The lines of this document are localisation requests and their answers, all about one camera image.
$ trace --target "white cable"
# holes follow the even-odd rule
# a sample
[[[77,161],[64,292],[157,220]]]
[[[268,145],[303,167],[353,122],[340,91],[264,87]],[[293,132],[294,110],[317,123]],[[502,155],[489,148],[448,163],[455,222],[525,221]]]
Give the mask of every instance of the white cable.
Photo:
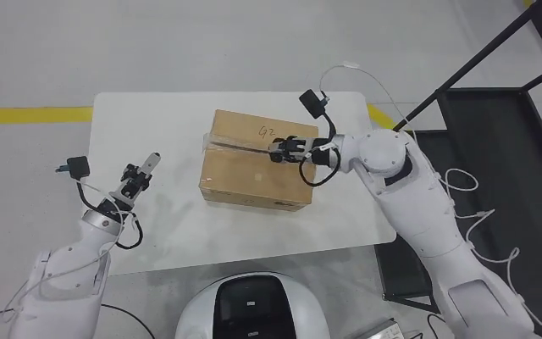
[[[9,300],[9,302],[6,304],[6,307],[3,308],[3,311],[2,311],[2,322],[3,322],[4,324],[7,324],[9,321],[11,321],[11,320],[14,318],[14,316],[15,316],[15,314],[16,314],[15,310],[14,310],[14,312],[11,314],[11,316],[10,316],[7,320],[6,320],[6,313],[8,313],[9,305],[11,305],[11,303],[15,300],[15,298],[16,298],[17,295],[21,292],[21,290],[22,290],[23,288],[25,288],[27,282],[28,282],[28,281],[25,281],[25,282],[23,283],[23,285],[21,285],[21,287],[19,287],[19,290],[17,290],[17,292],[11,297],[11,299]]]
[[[111,249],[113,249],[113,247],[115,246],[115,243],[119,240],[120,238],[120,235],[122,234],[122,230],[123,230],[123,227],[122,227],[122,224],[124,223],[124,217],[123,217],[123,212],[120,210],[119,206],[117,205],[117,203],[114,201],[114,199],[106,192],[98,189],[98,188],[95,188],[94,186],[91,186],[89,184],[86,184],[84,182],[81,182],[81,181],[78,181],[78,180],[75,180],[77,182],[79,182],[81,185],[83,186],[87,186],[89,187],[90,189],[92,189],[93,191],[96,191],[100,194],[102,194],[107,200],[109,200],[113,206],[115,207],[115,209],[117,209],[117,212],[119,214],[119,217],[120,217],[120,224],[121,224],[121,227],[120,227],[120,230],[119,230],[119,234],[115,237],[115,240],[112,242],[111,246],[102,252],[102,254],[100,254],[98,257],[96,257],[95,259],[93,259],[92,261],[90,261],[89,263],[87,264],[83,264],[79,267],[76,267],[74,269],[71,269],[71,270],[67,270],[67,271],[64,271],[64,272],[61,272],[61,273],[57,273],[57,274],[54,274],[54,275],[50,275],[48,276],[47,278],[42,278],[41,280],[39,280],[36,284],[34,284],[33,286],[31,286],[30,288],[27,288],[26,291],[19,297],[18,301],[17,301],[17,308],[14,310],[14,313],[16,315],[18,315],[20,313],[20,304],[21,302],[23,301],[23,298],[26,297],[26,295],[28,293],[30,293],[32,290],[34,290],[36,287],[38,287],[39,285],[41,285],[42,283],[44,283],[45,281],[50,281],[51,279],[55,279],[55,278],[58,278],[59,276],[63,276],[63,275],[67,275],[67,274],[70,274],[70,273],[73,273],[75,271],[78,271],[78,270],[82,270],[96,262],[98,262],[101,258],[103,258],[105,255],[108,255],[108,253],[111,251]],[[17,294],[20,292],[20,290],[22,289],[22,287],[17,291],[17,293],[15,293],[14,297],[12,298],[12,300],[9,302],[11,303],[15,297],[17,296]]]
[[[469,176],[471,179],[474,180],[474,186],[470,187],[470,188],[460,188],[460,187],[450,185],[448,183],[448,175],[452,171],[460,172],[460,173],[463,173],[464,175]],[[446,192],[448,193],[448,197],[450,198],[450,200],[451,200],[450,189],[458,190],[458,191],[461,191],[461,192],[471,192],[471,191],[476,190],[478,188],[478,186],[479,186],[478,180],[476,179],[476,177],[474,177],[474,175],[471,175],[470,173],[468,173],[466,170],[463,170],[463,169],[448,169],[446,171],[446,173],[445,173],[445,179],[441,180],[439,178],[439,180],[446,186]],[[472,214],[472,215],[459,216],[459,215],[456,214],[456,210],[454,209],[454,215],[458,219],[469,219],[469,218],[477,218],[477,217],[480,218],[472,226],[470,226],[468,228],[467,234],[465,234],[465,241],[471,247],[471,251],[473,251],[474,255],[476,257],[482,259],[483,261],[487,261],[488,263],[493,263],[493,264],[506,264],[506,280],[507,280],[508,286],[510,287],[512,292],[516,295],[516,297],[519,299],[519,301],[522,304],[523,308],[525,308],[525,311],[533,319],[533,321],[535,321],[538,325],[542,326],[542,321],[540,321],[540,319],[533,313],[533,311],[531,311],[529,309],[529,307],[525,303],[525,299],[523,299],[523,297],[519,293],[517,293],[516,289],[514,288],[514,285],[512,284],[512,274],[511,274],[512,260],[517,258],[517,256],[519,255],[519,253],[520,253],[519,248],[514,247],[512,249],[512,251],[510,252],[510,255],[508,256],[508,258],[506,258],[506,259],[493,260],[493,259],[486,258],[482,254],[478,253],[478,251],[474,247],[473,242],[471,242],[471,240],[470,240],[471,232],[474,230],[474,228],[476,228],[476,226],[480,225],[482,223],[482,221],[489,218],[489,216],[492,215],[494,212],[495,212],[495,209],[491,209],[491,210],[489,210],[487,212],[480,211],[480,212],[477,212],[476,214]]]
[[[401,113],[401,111],[399,110],[399,108],[397,107],[397,104],[395,103],[395,100],[393,99],[393,97],[391,97],[391,94],[388,92],[388,90],[386,89],[386,87],[384,87],[384,85],[382,85],[382,82],[380,82],[380,80],[378,80],[374,75],[370,74],[369,72],[367,72],[366,70],[363,70],[360,68],[359,64],[354,64],[354,63],[348,63],[348,62],[344,62],[343,64],[337,64],[335,66],[332,66],[330,68],[328,68],[327,70],[325,70],[323,73],[322,73],[322,76],[320,77],[320,85],[318,87],[318,89],[323,92],[322,90],[322,81],[324,80],[324,77],[332,70],[332,69],[337,69],[337,68],[345,68],[345,69],[355,69],[355,70],[358,70],[360,72],[362,72],[363,74],[366,74],[368,76],[370,76],[371,78],[373,78],[376,82],[379,83],[380,87],[382,87],[382,89],[384,90],[384,92],[386,92],[386,94],[388,95],[388,97],[390,98],[390,101],[391,103],[395,106],[395,109],[397,109],[397,112],[399,113],[399,115],[406,121],[406,125],[408,125],[408,127],[410,127],[410,129],[412,130],[412,134],[414,135],[414,141],[416,143],[418,143],[418,137],[416,136],[416,131],[412,128],[412,125],[410,124],[410,121],[407,119],[407,117],[405,115],[403,115],[403,113]]]

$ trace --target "wire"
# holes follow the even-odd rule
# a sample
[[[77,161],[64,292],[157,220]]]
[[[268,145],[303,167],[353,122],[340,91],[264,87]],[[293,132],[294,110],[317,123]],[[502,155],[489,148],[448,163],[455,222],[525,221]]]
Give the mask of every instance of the wire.
[[[23,285],[21,285],[21,286],[19,287],[19,290],[17,290],[17,292],[11,297],[11,299],[9,299],[9,302],[8,302],[8,303],[6,304],[6,306],[3,308],[3,311],[2,311],[2,322],[3,322],[4,324],[7,324],[7,323],[8,323],[9,321],[11,321],[11,320],[14,318],[14,316],[16,315],[16,312],[15,312],[15,313],[13,313],[13,314],[11,315],[11,317],[9,317],[9,318],[6,320],[5,314],[6,314],[7,312],[9,312],[9,310],[14,310],[13,308],[8,308],[9,305],[11,305],[11,303],[15,300],[15,298],[17,297],[17,295],[23,290],[23,288],[25,288],[25,286],[26,286],[27,283],[28,283],[28,281],[25,281],[25,282],[23,283]]]
[[[113,305],[107,305],[106,303],[103,303],[102,306],[104,308],[112,308],[112,309],[116,309],[117,311],[120,311],[120,312],[123,312],[125,314],[128,314],[130,317],[134,318],[138,323],[141,324],[141,326],[145,327],[145,330],[147,330],[147,332],[149,333],[149,336],[151,336],[152,339],[156,339],[156,337],[152,334],[152,331],[151,329],[148,328],[147,325],[145,325],[145,323],[143,321],[141,321],[139,318],[137,318],[135,315],[133,315],[132,313],[128,312],[127,310],[123,309],[123,308],[120,308],[120,307],[117,307],[117,306],[113,306]]]
[[[126,249],[126,250],[136,248],[136,247],[140,246],[141,243],[143,242],[143,229],[141,228],[141,224],[139,223],[139,219],[137,219],[137,215],[134,212],[127,212],[127,214],[132,215],[132,226],[135,224],[135,226],[137,227],[137,232],[139,233],[139,238],[137,239],[137,242],[135,242],[135,244],[130,245],[130,246],[125,246],[125,245],[121,244],[120,242],[116,242],[116,245],[119,248]]]
[[[88,200],[86,200],[85,193],[83,192],[83,187],[82,187],[80,182],[77,182],[77,191],[79,192],[79,197],[80,197],[81,201],[85,204],[85,206],[87,206],[89,209],[91,209],[91,210],[93,210],[95,212],[98,212],[99,214],[103,214],[102,211],[97,209],[95,206],[93,206],[91,203],[89,203]],[[124,250],[129,250],[129,249],[136,248],[139,245],[141,245],[141,242],[143,242],[143,229],[141,228],[141,224],[139,223],[139,220],[137,219],[137,215],[134,212],[122,211],[122,213],[123,214],[131,214],[131,216],[132,216],[132,227],[134,229],[137,228],[139,238],[138,238],[137,242],[134,245],[131,245],[131,246],[125,246],[125,245],[121,244],[120,242],[116,242],[115,244],[117,245],[117,247],[122,248]]]
[[[436,319],[442,321],[443,323],[446,323],[446,322],[444,321],[444,319],[440,318],[437,314],[428,314],[428,316],[427,316],[427,323],[429,325],[429,328],[433,332],[434,338],[439,339],[439,336],[437,336],[437,332],[434,330],[433,324],[431,324],[431,318],[436,318]]]
[[[322,73],[322,76],[320,76],[320,84],[319,84],[319,87],[318,89],[320,90],[320,92],[322,93],[322,95],[324,95],[325,97],[328,97],[325,95],[324,91],[322,90],[322,82],[324,81],[324,77],[333,69],[338,69],[338,68],[345,68],[345,69],[355,69],[355,70],[358,70],[360,72],[362,72],[363,74],[365,75],[368,75],[370,76],[371,78],[373,78],[373,80],[375,80],[376,82],[379,83],[380,87],[382,87],[382,89],[384,90],[384,92],[386,92],[386,94],[388,95],[388,98],[390,99],[391,103],[394,105],[395,109],[397,110],[397,112],[399,113],[399,115],[406,121],[406,125],[408,125],[408,127],[410,127],[410,129],[412,130],[412,134],[414,135],[414,141],[416,143],[418,143],[418,137],[416,136],[416,131],[412,128],[412,125],[410,123],[410,121],[407,119],[407,117],[401,113],[401,111],[399,110],[399,107],[397,107],[397,104],[395,103],[395,100],[393,99],[393,97],[391,97],[391,94],[388,92],[388,90],[386,89],[386,87],[382,84],[382,82],[380,82],[379,79],[376,78],[376,76],[370,74],[369,72],[367,72],[366,70],[363,70],[363,69],[360,69],[360,66],[358,64],[352,64],[352,63],[347,63],[347,62],[344,62],[343,64],[337,64],[335,66],[332,66],[330,68],[328,68],[327,70],[325,70],[323,73]]]
[[[113,206],[117,209],[117,212],[119,213],[119,217],[120,217],[120,224],[122,225],[122,224],[124,223],[124,217],[122,216],[122,212],[121,212],[119,206],[118,206],[117,203],[114,201],[114,199],[113,199],[111,196],[109,196],[108,193],[106,193],[106,192],[104,192],[104,191],[102,191],[102,190],[100,190],[100,189],[98,189],[98,188],[95,188],[94,186],[91,186],[91,185],[89,185],[89,184],[86,184],[86,183],[84,183],[84,182],[81,182],[81,181],[78,181],[78,180],[75,180],[75,181],[77,181],[78,183],[80,183],[80,184],[83,185],[83,186],[89,187],[89,188],[92,189],[93,191],[96,191],[96,192],[102,194],[102,195],[103,195],[107,200],[109,200],[109,201],[113,204]],[[18,301],[17,301],[18,307],[15,308],[15,315],[12,316],[11,318],[9,318],[9,320],[8,320],[7,322],[9,322],[10,320],[12,320],[14,317],[16,317],[16,316],[19,314],[19,312],[20,312],[20,304],[22,303],[23,298],[26,297],[26,295],[28,295],[32,290],[34,290],[36,287],[38,287],[38,286],[41,285],[42,283],[44,283],[44,282],[46,282],[46,281],[50,281],[51,279],[58,278],[59,276],[67,275],[67,274],[69,274],[69,273],[73,273],[73,272],[75,272],[75,271],[82,270],[82,269],[84,269],[84,268],[86,268],[86,267],[88,267],[88,266],[90,266],[90,265],[92,265],[92,264],[94,264],[94,263],[100,261],[100,259],[103,258],[105,255],[108,255],[109,252],[111,251],[111,249],[113,249],[113,247],[115,246],[115,243],[119,240],[120,235],[122,234],[122,230],[123,230],[123,228],[121,227],[121,228],[120,228],[120,231],[119,231],[119,234],[115,237],[115,240],[113,241],[112,245],[109,246],[109,248],[108,248],[107,250],[103,251],[102,254],[100,254],[99,256],[97,256],[96,258],[94,258],[92,261],[88,262],[87,264],[83,264],[83,265],[81,265],[81,266],[79,266],[79,267],[76,267],[76,268],[74,268],[74,269],[66,270],[66,271],[64,271],[64,272],[57,273],[57,274],[54,274],[54,275],[49,275],[49,276],[46,277],[46,278],[41,278],[36,284],[32,285],[30,288],[27,288],[26,291],[19,297],[19,299],[18,299]],[[22,288],[23,288],[23,287],[21,287],[21,288],[17,291],[17,293],[14,294],[14,297],[12,298],[11,301],[13,301],[13,300],[15,299],[15,297],[17,296],[17,294],[20,292],[20,290],[21,290]]]
[[[303,182],[305,182],[310,187],[318,187],[318,186],[321,186],[321,185],[325,184],[331,178],[333,178],[334,175],[337,174],[337,172],[339,171],[339,168],[340,168],[340,152],[336,147],[333,147],[332,149],[334,150],[335,154],[337,154],[337,165],[335,166],[333,171],[320,182],[314,183],[314,182],[308,181],[307,178],[305,177],[305,174],[303,173],[303,164],[307,161],[308,158],[310,158],[312,156],[312,152],[314,150],[316,150],[316,149],[318,149],[318,147],[315,147],[315,148],[311,149],[310,151],[308,151],[307,154],[305,154],[305,156],[301,159],[301,162],[299,163],[299,176],[301,177]]]
[[[83,192],[83,186],[81,185],[79,181],[77,181],[77,191],[79,192],[79,197],[81,201],[85,204],[85,206],[87,206],[88,208],[90,208],[91,210],[95,212],[98,212],[99,214],[102,213],[98,210],[98,208],[96,208],[91,203],[89,203],[88,200],[86,200],[85,193]]]
[[[452,172],[452,171],[456,171],[456,172],[460,172],[460,173],[463,173],[464,175],[467,175],[469,176],[471,179],[473,179],[474,181],[474,186],[473,187],[469,187],[469,188],[461,188],[461,187],[456,187],[456,186],[453,186],[453,185],[450,185],[450,183],[448,182],[448,176],[449,174]],[[446,172],[445,172],[445,178],[444,180],[441,180],[439,178],[439,180],[446,186],[446,192],[448,193],[448,198],[453,201],[453,199],[451,198],[451,194],[450,194],[450,189],[454,189],[454,190],[457,190],[457,191],[461,191],[461,192],[471,192],[471,191],[474,191],[478,188],[479,186],[479,183],[478,183],[478,180],[476,179],[476,177],[474,177],[474,175],[468,173],[466,170],[463,170],[463,169],[448,169]],[[478,257],[479,259],[483,260],[483,261],[486,261],[488,263],[492,263],[492,264],[506,264],[506,280],[507,280],[507,283],[508,283],[508,286],[510,287],[510,289],[512,290],[512,292],[516,295],[516,297],[519,299],[520,303],[522,304],[523,308],[525,308],[525,311],[531,316],[531,318],[538,324],[538,325],[541,325],[542,326],[542,321],[540,321],[540,319],[533,313],[533,311],[531,311],[531,309],[527,306],[527,304],[525,303],[525,299],[523,299],[523,297],[521,296],[521,294],[519,294],[516,289],[514,288],[514,285],[512,284],[512,274],[511,274],[511,266],[512,266],[512,260],[514,260],[515,258],[517,258],[517,256],[519,255],[520,253],[520,250],[519,250],[519,247],[514,247],[511,251],[510,251],[510,255],[508,255],[508,258],[505,258],[505,259],[500,259],[500,260],[493,260],[493,259],[489,259],[489,258],[486,258],[484,257],[482,254],[480,254],[473,242],[470,240],[470,236],[471,236],[471,233],[473,232],[473,230],[478,226],[480,225],[484,220],[486,220],[487,218],[489,218],[493,213],[495,212],[495,209],[491,209],[489,211],[480,211],[480,212],[477,212],[476,214],[472,214],[472,215],[457,215],[456,213],[456,210],[454,209],[454,215],[456,216],[456,218],[458,219],[470,219],[470,218],[480,218],[479,220],[477,220],[474,224],[472,224],[468,230],[467,230],[467,234],[465,234],[465,241],[467,242],[467,244],[471,247],[471,251],[473,251],[473,254]]]

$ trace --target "yellow floor stripe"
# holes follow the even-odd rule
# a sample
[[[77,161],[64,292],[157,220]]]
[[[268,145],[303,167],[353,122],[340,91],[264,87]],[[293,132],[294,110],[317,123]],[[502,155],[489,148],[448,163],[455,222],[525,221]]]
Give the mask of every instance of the yellow floor stripe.
[[[391,129],[394,121],[380,109],[367,105],[369,118],[382,128]],[[0,125],[42,124],[92,121],[92,107],[0,108]]]
[[[0,124],[92,121],[92,107],[0,108]]]
[[[369,118],[376,122],[380,127],[392,129],[395,126],[395,122],[388,114],[382,112],[380,109],[374,107],[374,105],[368,103],[367,109],[369,111]]]

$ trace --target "black stand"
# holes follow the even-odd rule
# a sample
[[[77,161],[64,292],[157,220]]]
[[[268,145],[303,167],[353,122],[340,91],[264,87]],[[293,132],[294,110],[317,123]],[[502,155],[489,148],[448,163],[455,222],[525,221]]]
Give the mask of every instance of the black stand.
[[[495,37],[486,47],[482,48],[478,54],[471,58],[463,67],[461,67],[454,75],[451,76],[441,87],[439,87],[433,94],[431,94],[427,99],[423,100],[405,119],[399,122],[394,128],[393,131],[398,131],[403,128],[407,121],[411,121],[416,118],[418,114],[422,113],[433,101],[437,99],[439,94],[449,90],[454,86],[463,76],[470,72],[477,64],[484,60],[488,55],[490,55],[498,46],[502,45],[508,38],[514,35],[520,28],[527,24],[530,20],[540,23],[542,21],[542,0],[539,0],[533,3],[525,12],[517,17],[511,24],[508,25],[498,36]],[[529,82],[525,87],[529,89],[537,86],[542,82],[542,75],[533,81]]]

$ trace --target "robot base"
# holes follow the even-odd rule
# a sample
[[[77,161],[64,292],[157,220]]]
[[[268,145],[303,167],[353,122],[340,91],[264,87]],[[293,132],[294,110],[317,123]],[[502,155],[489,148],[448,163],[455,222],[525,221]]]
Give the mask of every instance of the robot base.
[[[186,305],[175,339],[329,339],[314,294],[289,276],[234,275],[199,292]]]

